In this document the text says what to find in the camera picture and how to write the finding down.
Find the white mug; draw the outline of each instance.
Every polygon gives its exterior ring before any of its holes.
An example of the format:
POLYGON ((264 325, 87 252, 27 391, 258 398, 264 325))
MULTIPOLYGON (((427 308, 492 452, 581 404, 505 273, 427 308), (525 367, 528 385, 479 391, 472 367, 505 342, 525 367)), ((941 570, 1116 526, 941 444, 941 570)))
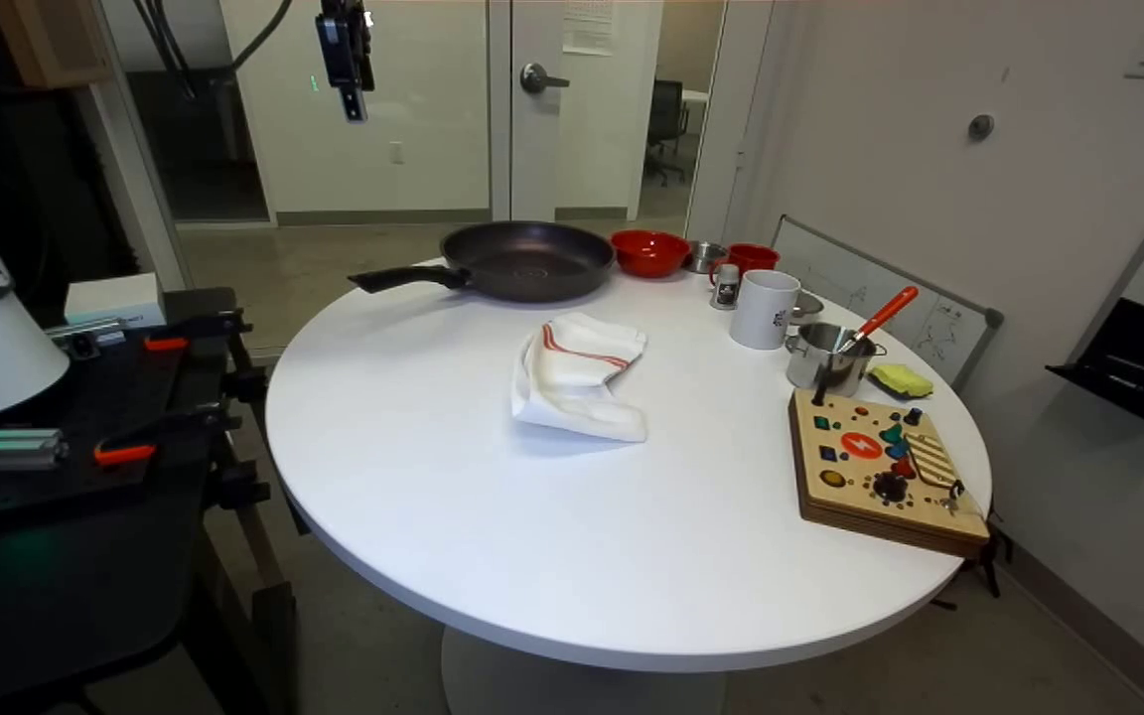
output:
POLYGON ((783 269, 746 269, 740 283, 732 338, 752 350, 778 350, 803 283, 783 269))

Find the small bowl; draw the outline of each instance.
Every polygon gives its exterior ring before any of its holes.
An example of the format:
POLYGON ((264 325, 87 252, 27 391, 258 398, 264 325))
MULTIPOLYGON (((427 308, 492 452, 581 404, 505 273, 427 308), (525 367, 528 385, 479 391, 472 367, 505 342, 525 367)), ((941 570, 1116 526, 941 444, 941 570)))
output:
POLYGON ((636 280, 666 280, 688 261, 688 242, 663 230, 617 230, 617 265, 636 280))

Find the pan handle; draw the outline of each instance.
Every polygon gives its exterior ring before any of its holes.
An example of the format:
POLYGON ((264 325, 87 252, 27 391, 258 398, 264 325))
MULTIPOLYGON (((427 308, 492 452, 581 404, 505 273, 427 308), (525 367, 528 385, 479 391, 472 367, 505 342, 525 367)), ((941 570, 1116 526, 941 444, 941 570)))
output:
POLYGON ((376 292, 394 292, 403 283, 442 283, 446 292, 463 292, 467 273, 463 269, 447 269, 447 265, 395 265, 395 269, 365 269, 365 273, 349 273, 353 285, 376 293, 376 292))

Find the door handle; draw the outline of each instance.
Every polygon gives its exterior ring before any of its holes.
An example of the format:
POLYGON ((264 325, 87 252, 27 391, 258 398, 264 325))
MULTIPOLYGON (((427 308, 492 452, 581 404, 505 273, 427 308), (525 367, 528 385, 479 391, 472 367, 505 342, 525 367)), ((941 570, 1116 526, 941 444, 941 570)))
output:
POLYGON ((570 89, 564 75, 546 75, 540 65, 525 65, 520 68, 520 89, 528 91, 528 96, 540 96, 540 91, 546 91, 546 89, 570 89))

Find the black chair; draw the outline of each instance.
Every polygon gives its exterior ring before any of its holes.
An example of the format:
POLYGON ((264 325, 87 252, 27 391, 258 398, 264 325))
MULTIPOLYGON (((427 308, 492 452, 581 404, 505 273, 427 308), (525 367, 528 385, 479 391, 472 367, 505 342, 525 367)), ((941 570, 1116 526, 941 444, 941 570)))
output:
POLYGON ((679 80, 654 80, 651 83, 651 122, 648 122, 648 169, 643 175, 660 178, 684 178, 684 136, 688 136, 688 113, 684 113, 684 83, 679 80))

